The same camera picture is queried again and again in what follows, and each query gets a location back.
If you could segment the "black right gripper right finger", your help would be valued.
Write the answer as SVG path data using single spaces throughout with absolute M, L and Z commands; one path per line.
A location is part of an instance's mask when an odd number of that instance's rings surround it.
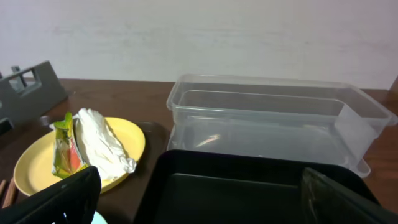
M 397 224 L 396 213 L 311 168 L 302 175 L 301 202 L 307 223 Z

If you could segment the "green orange snack wrapper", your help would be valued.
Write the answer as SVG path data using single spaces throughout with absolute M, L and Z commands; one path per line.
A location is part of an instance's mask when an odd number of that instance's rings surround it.
M 52 174 L 64 179 L 87 168 L 88 164 L 76 143 L 73 115 L 67 112 L 64 120 L 54 122 L 53 126 L 55 143 Z

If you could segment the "white napkin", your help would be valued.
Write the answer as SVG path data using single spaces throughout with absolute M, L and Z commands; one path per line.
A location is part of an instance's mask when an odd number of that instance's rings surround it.
M 73 115 L 73 123 L 80 154 L 88 166 L 97 168 L 101 180 L 115 180 L 135 171 L 136 161 L 128 158 L 102 114 L 82 108 Z

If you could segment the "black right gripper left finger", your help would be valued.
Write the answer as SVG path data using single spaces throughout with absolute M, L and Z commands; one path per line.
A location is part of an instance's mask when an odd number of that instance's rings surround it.
M 20 203 L 1 209 L 1 223 L 91 223 L 100 192 L 99 172 L 89 166 Z

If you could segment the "light blue bowl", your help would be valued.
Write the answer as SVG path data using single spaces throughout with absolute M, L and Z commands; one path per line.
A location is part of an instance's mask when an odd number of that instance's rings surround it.
M 108 224 L 108 223 L 100 213 L 95 212 L 91 224 Z

